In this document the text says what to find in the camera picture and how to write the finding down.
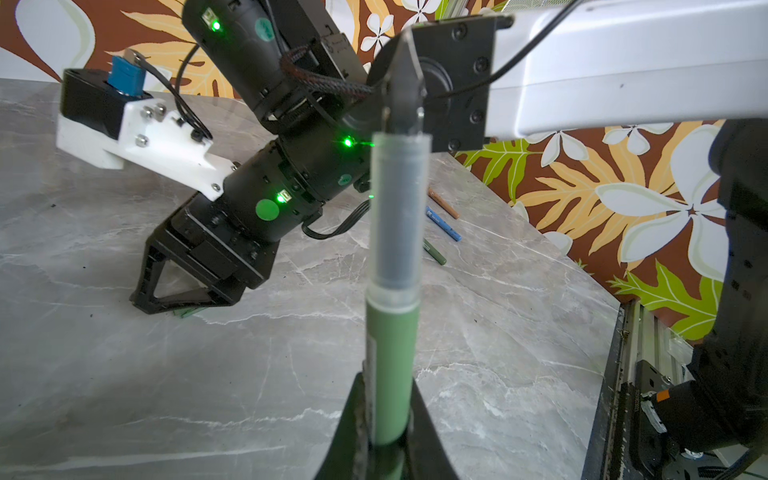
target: black cable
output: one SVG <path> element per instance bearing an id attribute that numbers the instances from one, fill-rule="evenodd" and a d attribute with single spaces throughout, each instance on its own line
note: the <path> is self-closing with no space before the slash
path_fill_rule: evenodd
<path id="1" fill-rule="evenodd" d="M 736 460 L 730 467 L 721 472 L 714 480 L 733 480 L 737 476 L 744 473 L 750 465 L 752 465 L 757 459 L 759 459 L 766 450 L 765 445 L 758 447 L 752 447 L 744 452 L 738 460 Z"/>
<path id="2" fill-rule="evenodd" d="M 334 231 L 330 233 L 317 233 L 316 231 L 310 229 L 310 225 L 308 223 L 302 223 L 301 231 L 303 231 L 304 234 L 306 234 L 308 237 L 315 240 L 326 240 L 330 237 L 335 237 L 336 235 L 341 235 L 342 233 L 349 231 L 350 228 L 355 226 L 355 223 L 357 223 L 366 213 L 368 213 L 370 208 L 370 199 L 362 202 L 338 227 L 336 227 Z"/>
<path id="3" fill-rule="evenodd" d="M 176 73 L 176 84 L 175 84 L 176 92 L 178 92 L 179 94 L 181 94 L 181 79 L 184 77 L 184 70 L 187 69 L 187 65 L 192 60 L 192 57 L 197 52 L 197 49 L 199 47 L 200 46 L 198 44 L 194 44 L 194 46 L 189 51 L 187 56 L 184 57 L 184 60 L 181 61 L 181 65 L 179 66 L 179 71 L 178 71 L 178 73 Z M 188 124 L 193 124 L 193 123 L 196 123 L 197 121 L 200 120 L 199 118 L 197 118 L 196 114 L 191 109 L 188 109 L 188 110 L 185 109 L 184 106 L 181 104 L 181 102 L 179 102 L 178 98 L 174 97 L 174 100 L 176 101 L 176 109 L 179 111 L 179 115 L 181 115 L 181 117 Z"/>
<path id="4" fill-rule="evenodd" d="M 188 124 L 192 125 L 192 128 L 195 128 L 196 130 L 200 131 L 205 137 L 208 137 L 210 139 L 213 139 L 213 135 L 210 133 L 208 128 L 205 126 L 203 121 L 199 119 L 199 117 L 192 111 L 192 109 L 187 105 L 186 102 L 179 102 L 179 98 L 181 97 L 181 79 L 184 77 L 184 70 L 187 69 L 187 65 L 190 61 L 192 61 L 192 57 L 197 52 L 197 49 L 199 48 L 198 44 L 195 44 L 192 49 L 190 49 L 187 56 L 184 58 L 184 60 L 181 62 L 181 65 L 179 66 L 179 72 L 176 73 L 176 92 L 179 94 L 176 99 L 176 109 L 179 111 L 179 115 L 186 121 Z"/>
<path id="5" fill-rule="evenodd" d="M 374 92 L 374 87 L 370 85 L 328 77 L 296 66 L 294 62 L 309 53 L 309 50 L 309 45 L 302 45 L 287 51 L 280 58 L 280 69 L 313 91 L 341 94 L 361 99 L 368 97 Z"/>
<path id="6" fill-rule="evenodd" d="M 485 80 L 480 80 L 473 84 L 469 84 L 465 87 L 461 87 L 458 90 L 451 90 L 435 95 L 434 98 L 453 97 L 480 87 L 484 87 L 486 85 L 490 85 L 497 81 L 499 78 L 503 77 L 504 74 L 513 69 L 518 63 L 520 63 L 520 60 L 525 58 L 526 55 L 531 53 L 531 50 L 536 48 L 536 45 L 540 44 L 542 40 L 547 38 L 547 35 L 552 33 L 555 27 L 560 25 L 560 23 L 565 20 L 565 18 L 568 17 L 576 9 L 576 7 L 578 7 L 583 2 L 584 0 L 571 0 L 571 2 L 568 3 L 562 10 L 560 10 L 558 14 L 555 15 L 554 18 L 549 23 L 547 23 L 547 25 L 539 33 L 536 34 L 535 37 L 533 37 L 527 44 L 525 44 L 525 46 L 521 48 L 514 57 L 512 57 L 507 63 L 504 64 L 504 66 L 499 68 L 490 77 L 486 78 Z"/>
<path id="7" fill-rule="evenodd" d="M 199 119 L 199 117 L 192 111 L 190 106 L 187 105 L 187 102 L 184 101 L 184 99 L 181 97 L 181 94 L 170 83 L 170 81 L 168 81 L 168 79 L 165 78 L 163 74 L 161 74 L 151 63 L 149 63 L 141 53 L 135 50 L 134 50 L 134 53 L 136 55 L 137 63 L 139 64 L 139 66 L 141 66 L 144 70 L 148 71 L 152 76 L 154 76 L 174 96 L 174 99 L 176 100 L 177 104 L 181 106 L 181 109 L 179 110 L 179 115 L 181 115 L 184 121 L 190 124 L 192 128 L 194 128 L 195 130 L 198 130 L 204 137 L 213 139 L 214 136 L 210 133 L 210 131 L 202 122 L 202 120 Z"/>
<path id="8" fill-rule="evenodd" d="M 281 42 L 282 38 L 280 36 L 280 28 L 277 26 L 277 21 L 275 20 L 275 12 L 272 10 L 272 4 L 270 3 L 270 0 L 263 0 L 264 2 L 264 9 L 266 10 L 266 15 L 270 18 L 270 22 L 272 22 L 272 28 L 275 31 L 275 42 L 277 43 L 277 51 L 280 53 L 280 57 L 282 58 L 285 55 L 285 50 L 283 49 L 283 43 Z M 312 95 L 311 91 L 307 91 L 306 89 L 302 88 L 301 93 L 304 95 L 304 98 L 312 105 L 312 108 L 314 108 L 317 113 L 320 114 L 321 117 L 328 123 L 330 123 L 334 127 L 338 127 L 339 124 L 336 122 L 336 120 L 331 117 L 331 115 L 326 111 L 325 108 L 323 108 L 322 105 L 315 99 L 315 97 Z"/>

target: green sticker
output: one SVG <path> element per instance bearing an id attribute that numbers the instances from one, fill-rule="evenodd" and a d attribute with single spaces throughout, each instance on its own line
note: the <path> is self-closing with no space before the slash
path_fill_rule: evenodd
<path id="1" fill-rule="evenodd" d="M 256 216 L 265 222 L 275 220 L 280 215 L 280 207 L 272 200 L 263 198 L 256 204 Z"/>
<path id="2" fill-rule="evenodd" d="M 272 22 L 268 18 L 259 18 L 256 20 L 256 35 L 259 35 L 264 41 L 272 41 L 275 39 L 275 31 L 272 28 Z"/>

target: tropical wallpaper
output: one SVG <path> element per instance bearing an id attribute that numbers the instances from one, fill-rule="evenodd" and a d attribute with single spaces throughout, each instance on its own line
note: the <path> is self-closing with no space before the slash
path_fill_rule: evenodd
<path id="1" fill-rule="evenodd" d="M 405 26 L 441 18 L 448 0 L 325 0 L 369 68 Z M 0 0 L 0 77 L 59 81 L 110 68 L 131 47 L 173 78 L 192 46 L 183 0 Z M 464 15 L 503 0 L 469 0 Z M 147 76 L 145 90 L 159 91 Z M 201 50 L 182 93 L 236 98 Z M 640 298 L 695 342 L 712 328 L 727 263 L 725 211 L 707 152 L 722 120 L 551 131 L 455 156 L 621 300 Z"/>

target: gray marble surface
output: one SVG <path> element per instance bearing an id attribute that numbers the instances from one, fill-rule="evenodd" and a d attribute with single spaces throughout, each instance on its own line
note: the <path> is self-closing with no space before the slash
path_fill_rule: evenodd
<path id="1" fill-rule="evenodd" d="M 289 233 L 236 306 L 144 315 L 144 241 L 192 192 L 56 151 L 58 92 L 0 81 L 0 478 L 311 478 L 364 355 L 367 218 Z M 215 154 L 270 138 L 192 105 Z M 447 154 L 431 178 L 464 237 L 427 223 L 448 264 L 424 254 L 414 375 L 445 449 L 462 478 L 577 478 L 618 302 Z"/>

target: green leaf pattern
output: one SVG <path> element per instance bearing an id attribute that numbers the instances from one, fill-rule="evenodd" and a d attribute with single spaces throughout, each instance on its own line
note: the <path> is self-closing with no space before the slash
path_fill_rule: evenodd
<path id="1" fill-rule="evenodd" d="M 442 0 L 440 2 L 440 5 L 438 5 L 437 10 L 435 10 L 435 20 L 441 20 L 443 15 L 445 15 L 445 10 L 448 9 L 448 3 L 450 0 Z"/>
<path id="2" fill-rule="evenodd" d="M 456 156 L 467 155 L 466 160 L 464 160 L 465 167 L 471 167 L 479 158 L 490 158 L 491 161 L 488 162 L 482 177 L 482 182 L 486 185 L 490 185 L 502 173 L 507 163 L 512 160 L 507 182 L 509 197 L 515 200 L 517 187 L 525 175 L 525 159 L 531 153 L 528 151 L 528 145 L 530 144 L 523 139 L 503 141 L 485 145 L 482 150 L 460 151 L 457 152 Z"/>
<path id="3" fill-rule="evenodd" d="M 617 288 L 616 294 L 637 295 L 640 302 L 649 310 L 667 307 L 675 312 L 687 315 L 672 326 L 672 330 L 686 340 L 699 340 L 711 330 L 717 316 L 723 283 L 705 276 L 699 282 L 701 300 L 692 297 L 682 280 L 664 265 L 656 261 L 657 286 L 644 283 L 634 274 L 628 273 L 626 280 L 614 277 L 609 281 Z"/>

